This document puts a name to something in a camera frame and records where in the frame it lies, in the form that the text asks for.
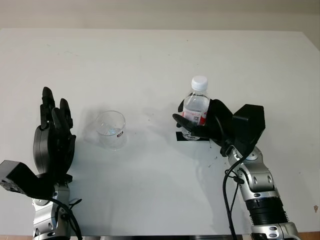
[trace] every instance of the white table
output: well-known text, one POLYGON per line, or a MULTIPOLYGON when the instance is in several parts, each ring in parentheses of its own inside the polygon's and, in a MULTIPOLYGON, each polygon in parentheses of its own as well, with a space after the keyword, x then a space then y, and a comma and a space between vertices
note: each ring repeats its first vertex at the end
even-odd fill
MULTIPOLYGON (((320 60, 300 32, 105 29, 0 31, 0 160, 37 173, 32 154, 42 89, 66 98, 76 134, 71 198, 88 235, 229 234, 222 196, 229 167, 209 142, 177 142, 172 113, 194 75, 233 112, 263 105, 258 142, 288 217, 300 232, 319 231, 320 60), (99 147, 97 114, 117 110, 128 143, 99 147)), ((227 185, 229 198, 235 184, 227 185)), ((30 198, 0 188, 0 235, 31 235, 30 198)), ((233 221, 250 233, 240 193, 233 221)))

